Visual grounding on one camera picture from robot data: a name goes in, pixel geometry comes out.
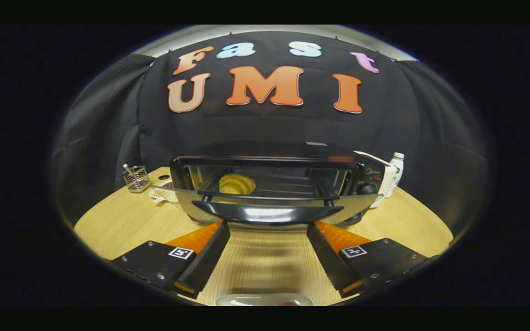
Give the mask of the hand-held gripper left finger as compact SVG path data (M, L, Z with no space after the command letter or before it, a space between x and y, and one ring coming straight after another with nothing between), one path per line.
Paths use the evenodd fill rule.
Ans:
M229 224L221 221L167 243L146 241L111 262L163 291L196 299L229 238Z

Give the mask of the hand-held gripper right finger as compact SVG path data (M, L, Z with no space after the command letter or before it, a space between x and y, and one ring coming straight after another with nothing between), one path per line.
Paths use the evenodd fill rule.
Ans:
M371 241L318 221L308 225L307 237L343 299L384 291L438 258L426 257L390 238Z

